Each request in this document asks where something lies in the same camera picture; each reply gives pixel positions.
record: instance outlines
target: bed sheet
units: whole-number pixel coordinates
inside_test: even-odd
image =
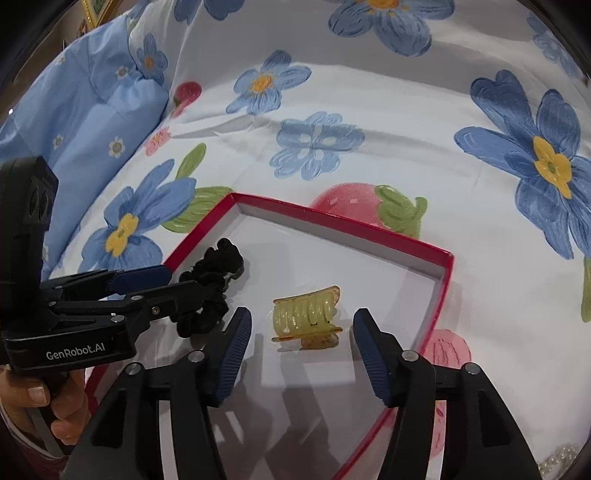
[[[136,14],[131,54],[170,100],[53,275],[159,263],[230,190],[420,236],[456,256],[439,328],[469,345],[535,458],[564,447],[566,462],[591,423],[591,122],[549,30],[515,0],[157,0]],[[139,350],[148,365],[190,348],[159,333]],[[434,342],[433,358],[465,359],[457,345]],[[375,475],[383,432],[348,478]]]

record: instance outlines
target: metal screw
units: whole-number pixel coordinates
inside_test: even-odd
[[[470,375],[478,375],[481,372],[480,367],[472,362],[469,362],[466,365],[464,365],[464,368],[466,369],[466,372],[468,372]]]
[[[125,367],[125,373],[128,375],[137,375],[138,373],[141,372],[142,370],[142,364],[139,364],[138,362],[134,362],[132,364],[129,364],[127,367]]]
[[[199,362],[203,362],[205,359],[205,353],[203,353],[201,350],[194,350],[187,356],[187,358],[191,363],[198,364]]]
[[[402,352],[402,358],[407,362],[416,362],[418,360],[418,353],[414,350],[405,350]]]

